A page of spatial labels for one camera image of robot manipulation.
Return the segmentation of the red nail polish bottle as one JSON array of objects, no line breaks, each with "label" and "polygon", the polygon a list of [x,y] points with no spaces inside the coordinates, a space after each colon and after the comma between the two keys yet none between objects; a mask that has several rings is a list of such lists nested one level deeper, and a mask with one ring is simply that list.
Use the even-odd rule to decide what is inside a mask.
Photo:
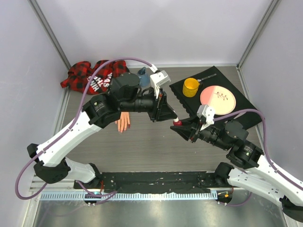
[{"label": "red nail polish bottle", "polygon": [[174,126],[182,126],[183,125],[183,123],[182,123],[182,121],[177,121],[177,122],[173,122],[173,125]]}]

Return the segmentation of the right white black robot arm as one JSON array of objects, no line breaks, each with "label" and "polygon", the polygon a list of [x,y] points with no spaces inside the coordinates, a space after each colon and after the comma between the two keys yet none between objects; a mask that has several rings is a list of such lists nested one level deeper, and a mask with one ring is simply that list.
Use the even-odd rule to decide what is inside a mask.
[{"label": "right white black robot arm", "polygon": [[188,118],[171,129],[187,141],[200,139],[228,151],[226,157],[230,163],[221,162],[214,172],[216,185],[246,189],[271,201],[290,218],[302,222],[302,181],[267,159],[261,148],[247,140],[248,132],[239,122],[229,121],[220,130],[202,125],[198,118]]}]

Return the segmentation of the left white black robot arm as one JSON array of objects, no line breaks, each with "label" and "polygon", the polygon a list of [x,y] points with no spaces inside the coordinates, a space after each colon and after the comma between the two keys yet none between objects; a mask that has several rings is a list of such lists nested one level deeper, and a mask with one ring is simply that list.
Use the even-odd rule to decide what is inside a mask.
[{"label": "left white black robot arm", "polygon": [[47,184],[69,179],[97,188],[102,178],[97,167],[66,157],[82,141],[119,120],[122,112],[147,113],[152,122],[178,122],[162,89],[162,85],[170,82],[166,71],[152,74],[150,81],[151,87],[142,90],[135,74],[124,73],[112,79],[108,91],[81,105],[75,118],[51,139],[40,145],[30,144],[27,150],[35,161],[35,174]]}]

